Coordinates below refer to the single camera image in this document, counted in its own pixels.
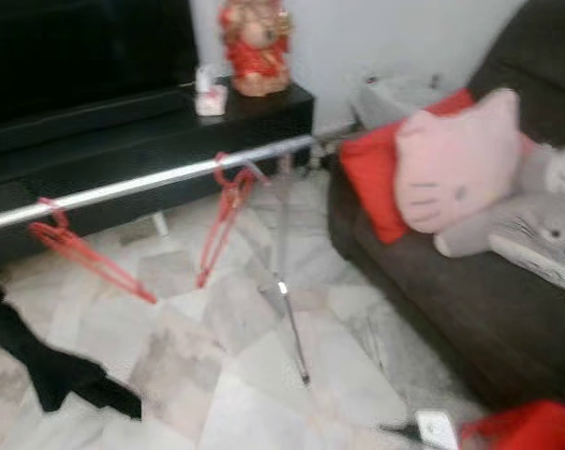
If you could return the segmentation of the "red fortune god figurine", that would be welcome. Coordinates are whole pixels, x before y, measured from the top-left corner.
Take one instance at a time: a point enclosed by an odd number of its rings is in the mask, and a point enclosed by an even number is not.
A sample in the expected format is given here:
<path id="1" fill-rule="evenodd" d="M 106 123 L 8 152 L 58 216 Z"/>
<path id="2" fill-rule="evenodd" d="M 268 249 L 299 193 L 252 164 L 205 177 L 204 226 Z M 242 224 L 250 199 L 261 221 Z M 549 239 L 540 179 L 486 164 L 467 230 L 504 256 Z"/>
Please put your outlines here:
<path id="1" fill-rule="evenodd" d="M 287 89 L 293 24 L 282 0 L 226 0 L 218 22 L 233 68 L 231 85 L 240 95 L 263 98 Z"/>

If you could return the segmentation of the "grey white plush toy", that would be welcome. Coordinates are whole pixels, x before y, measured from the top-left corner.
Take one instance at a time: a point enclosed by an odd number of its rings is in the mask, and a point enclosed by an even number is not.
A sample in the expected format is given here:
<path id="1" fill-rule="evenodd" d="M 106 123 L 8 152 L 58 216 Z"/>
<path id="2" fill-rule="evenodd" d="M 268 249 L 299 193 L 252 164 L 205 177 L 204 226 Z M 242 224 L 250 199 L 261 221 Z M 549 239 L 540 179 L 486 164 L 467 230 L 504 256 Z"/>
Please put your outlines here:
<path id="1" fill-rule="evenodd" d="M 513 193 L 433 239 L 441 256 L 492 251 L 565 289 L 565 146 L 530 144 Z"/>

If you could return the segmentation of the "black television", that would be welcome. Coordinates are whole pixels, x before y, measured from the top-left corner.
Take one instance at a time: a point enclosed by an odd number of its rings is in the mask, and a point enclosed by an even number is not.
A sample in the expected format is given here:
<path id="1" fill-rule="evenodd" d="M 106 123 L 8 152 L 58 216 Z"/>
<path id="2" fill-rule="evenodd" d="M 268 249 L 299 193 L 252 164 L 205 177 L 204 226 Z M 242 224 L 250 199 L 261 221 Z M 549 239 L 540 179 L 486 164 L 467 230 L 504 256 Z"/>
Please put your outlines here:
<path id="1" fill-rule="evenodd" d="M 0 0 L 0 124 L 192 81 L 188 0 Z"/>

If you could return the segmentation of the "red plastic stool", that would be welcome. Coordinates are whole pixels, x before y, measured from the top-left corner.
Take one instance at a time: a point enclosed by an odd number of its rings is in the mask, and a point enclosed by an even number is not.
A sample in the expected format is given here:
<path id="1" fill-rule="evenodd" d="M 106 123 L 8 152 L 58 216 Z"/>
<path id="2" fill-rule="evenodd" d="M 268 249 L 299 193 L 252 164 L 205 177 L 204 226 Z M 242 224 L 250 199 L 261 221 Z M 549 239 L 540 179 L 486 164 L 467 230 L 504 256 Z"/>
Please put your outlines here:
<path id="1" fill-rule="evenodd" d="M 565 404 L 522 404 L 466 423 L 459 437 L 480 450 L 565 450 Z"/>

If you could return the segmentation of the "red cushion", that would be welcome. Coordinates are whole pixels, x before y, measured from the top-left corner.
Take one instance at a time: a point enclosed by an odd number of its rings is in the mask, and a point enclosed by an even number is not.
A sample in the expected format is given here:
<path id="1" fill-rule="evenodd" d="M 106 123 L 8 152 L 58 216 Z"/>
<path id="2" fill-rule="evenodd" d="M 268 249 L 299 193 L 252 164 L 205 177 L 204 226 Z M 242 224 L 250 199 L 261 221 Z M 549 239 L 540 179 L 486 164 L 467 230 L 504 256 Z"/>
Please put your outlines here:
<path id="1" fill-rule="evenodd" d="M 405 101 L 368 87 L 364 97 L 355 104 L 360 119 L 371 129 L 341 146 L 339 163 L 381 243 L 392 244 L 408 232 L 394 193 L 397 131 L 408 116 L 418 111 L 445 116 L 461 112 L 474 103 L 473 95 L 463 87 L 432 101 Z"/>

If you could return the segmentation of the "red plastic hanger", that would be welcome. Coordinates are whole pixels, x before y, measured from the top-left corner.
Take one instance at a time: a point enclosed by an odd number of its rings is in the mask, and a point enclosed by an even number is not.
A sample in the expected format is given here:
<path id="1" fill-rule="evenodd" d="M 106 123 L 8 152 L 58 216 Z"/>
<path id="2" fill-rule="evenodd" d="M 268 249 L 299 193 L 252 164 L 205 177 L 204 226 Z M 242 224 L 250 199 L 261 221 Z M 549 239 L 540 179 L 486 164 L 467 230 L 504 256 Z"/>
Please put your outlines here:
<path id="1" fill-rule="evenodd" d="M 38 204 L 48 207 L 53 223 L 30 223 L 28 228 L 31 235 L 42 245 L 70 262 L 85 267 L 89 273 L 105 279 L 112 286 L 133 296 L 140 297 L 145 303 L 157 303 L 156 296 L 151 294 L 139 279 L 135 278 L 110 258 L 95 251 L 84 239 L 69 228 L 65 210 L 53 199 L 39 198 Z"/>
<path id="2" fill-rule="evenodd" d="M 219 193 L 216 217 L 206 233 L 201 250 L 196 278 L 197 288 L 204 288 L 210 281 L 219 257 L 222 256 L 228 244 L 228 237 L 230 237 L 230 232 L 233 231 L 236 219 L 240 211 L 247 205 L 248 198 L 251 196 L 255 185 L 261 180 L 268 183 L 268 179 L 253 162 L 245 163 L 233 177 L 227 177 L 225 175 L 225 163 L 223 163 L 223 159 L 227 155 L 226 153 L 217 153 L 215 158 L 214 176 L 216 182 L 221 186 L 221 193 Z"/>

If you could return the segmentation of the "silver clothes rack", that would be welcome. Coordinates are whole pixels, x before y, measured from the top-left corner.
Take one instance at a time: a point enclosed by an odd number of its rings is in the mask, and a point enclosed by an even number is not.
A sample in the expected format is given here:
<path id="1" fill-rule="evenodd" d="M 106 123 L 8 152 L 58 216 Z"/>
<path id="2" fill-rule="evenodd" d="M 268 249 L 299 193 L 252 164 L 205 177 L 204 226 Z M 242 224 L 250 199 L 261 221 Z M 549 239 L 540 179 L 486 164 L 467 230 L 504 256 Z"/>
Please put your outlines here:
<path id="1" fill-rule="evenodd" d="M 309 369 L 306 361 L 303 343 L 298 331 L 298 322 L 294 317 L 293 303 L 290 299 L 290 287 L 286 281 L 287 273 L 287 219 L 290 212 L 290 193 L 294 184 L 293 159 L 296 153 L 312 149 L 317 139 L 311 134 L 301 134 L 299 137 L 270 142 L 264 146 L 239 151 L 226 156 L 218 156 L 210 161 L 201 161 L 163 172 L 155 172 L 140 177 L 133 177 L 120 183 L 109 184 L 88 189 L 56 199 L 53 204 L 29 204 L 16 207 L 0 213 L 0 229 L 16 226 L 16 224 L 31 222 L 34 219 L 54 213 L 55 207 L 63 211 L 78 209 L 94 204 L 133 196 L 150 189 L 161 188 L 174 183 L 181 183 L 208 174 L 214 174 L 221 169 L 244 167 L 255 174 L 260 182 L 270 189 L 277 197 L 278 211 L 276 214 L 276 231 L 274 234 L 274 251 L 271 254 L 270 270 L 276 284 L 276 296 L 286 306 L 286 316 L 290 319 L 290 327 L 294 335 L 296 351 L 296 368 L 303 385 L 309 385 Z"/>

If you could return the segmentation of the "black soundbar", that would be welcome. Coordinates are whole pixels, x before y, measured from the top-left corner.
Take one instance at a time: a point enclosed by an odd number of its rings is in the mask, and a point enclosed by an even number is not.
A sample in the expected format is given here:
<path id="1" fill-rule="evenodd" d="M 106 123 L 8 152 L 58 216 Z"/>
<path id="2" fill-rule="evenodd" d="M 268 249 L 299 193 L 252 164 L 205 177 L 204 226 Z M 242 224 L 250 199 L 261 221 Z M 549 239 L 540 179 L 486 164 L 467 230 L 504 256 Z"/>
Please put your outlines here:
<path id="1" fill-rule="evenodd" d="M 193 106 L 186 87 L 107 99 L 0 124 L 0 153 L 89 131 L 113 128 Z"/>

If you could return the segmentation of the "black logo T-shirt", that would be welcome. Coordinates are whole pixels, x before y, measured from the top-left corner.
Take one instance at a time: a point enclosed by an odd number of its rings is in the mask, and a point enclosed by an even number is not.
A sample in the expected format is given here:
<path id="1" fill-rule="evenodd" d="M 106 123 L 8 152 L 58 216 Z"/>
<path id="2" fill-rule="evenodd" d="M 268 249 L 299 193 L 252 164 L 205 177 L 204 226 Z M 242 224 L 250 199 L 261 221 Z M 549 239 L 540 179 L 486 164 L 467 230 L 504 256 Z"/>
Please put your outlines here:
<path id="1" fill-rule="evenodd" d="M 140 396 L 108 376 L 95 361 L 43 342 L 7 302 L 1 286 L 0 349 L 24 364 L 43 412 L 58 412 L 67 396 L 75 394 L 98 409 L 111 408 L 132 420 L 143 417 Z"/>

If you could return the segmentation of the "pink cat face cushion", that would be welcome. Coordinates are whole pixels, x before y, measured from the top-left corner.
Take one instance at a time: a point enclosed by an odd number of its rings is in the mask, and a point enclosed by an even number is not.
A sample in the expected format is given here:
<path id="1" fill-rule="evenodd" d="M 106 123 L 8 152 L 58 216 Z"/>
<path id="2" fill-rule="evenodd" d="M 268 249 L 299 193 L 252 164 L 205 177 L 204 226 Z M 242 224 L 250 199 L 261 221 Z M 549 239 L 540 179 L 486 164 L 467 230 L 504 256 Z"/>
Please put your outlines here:
<path id="1" fill-rule="evenodd" d="M 396 132 L 394 195 L 407 226 L 436 234 L 513 189 L 523 136 L 506 87 L 450 116 L 416 112 Z"/>

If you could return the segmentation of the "white pink tissue box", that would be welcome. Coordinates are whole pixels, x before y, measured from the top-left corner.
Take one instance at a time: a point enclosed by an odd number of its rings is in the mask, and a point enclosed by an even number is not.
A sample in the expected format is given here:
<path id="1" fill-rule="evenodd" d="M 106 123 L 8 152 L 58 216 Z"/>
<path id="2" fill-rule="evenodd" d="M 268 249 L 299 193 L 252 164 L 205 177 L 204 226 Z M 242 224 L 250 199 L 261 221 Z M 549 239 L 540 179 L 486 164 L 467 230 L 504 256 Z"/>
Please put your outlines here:
<path id="1" fill-rule="evenodd" d="M 200 117 L 225 114 L 228 87 L 219 82 L 216 67 L 198 66 L 195 72 L 195 113 Z"/>

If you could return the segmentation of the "dark brown sofa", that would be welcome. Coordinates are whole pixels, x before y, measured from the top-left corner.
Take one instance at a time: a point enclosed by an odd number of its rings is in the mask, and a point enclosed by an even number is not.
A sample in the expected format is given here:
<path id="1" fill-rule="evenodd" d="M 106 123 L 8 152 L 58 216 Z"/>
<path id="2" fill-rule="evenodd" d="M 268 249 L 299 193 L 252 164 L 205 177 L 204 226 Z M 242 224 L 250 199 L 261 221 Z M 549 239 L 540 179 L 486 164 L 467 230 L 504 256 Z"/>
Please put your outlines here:
<path id="1" fill-rule="evenodd" d="M 465 89 L 521 98 L 519 126 L 565 145 L 565 0 L 525 0 Z M 565 404 L 565 289 L 498 254 L 448 258 L 428 234 L 384 244 L 372 231 L 339 153 L 330 164 L 331 244 L 380 287 L 481 403 Z"/>

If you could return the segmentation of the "lace covered side table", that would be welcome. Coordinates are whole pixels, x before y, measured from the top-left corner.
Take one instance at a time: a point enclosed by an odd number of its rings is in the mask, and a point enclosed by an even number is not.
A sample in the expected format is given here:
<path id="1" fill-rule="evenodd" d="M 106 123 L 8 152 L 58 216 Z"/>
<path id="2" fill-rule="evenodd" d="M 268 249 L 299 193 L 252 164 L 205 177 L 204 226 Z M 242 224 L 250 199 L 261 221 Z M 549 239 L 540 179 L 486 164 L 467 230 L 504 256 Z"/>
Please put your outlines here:
<path id="1" fill-rule="evenodd" d="M 356 86 L 350 106 L 364 128 L 377 128 L 405 119 L 450 94 L 440 74 L 375 74 Z"/>

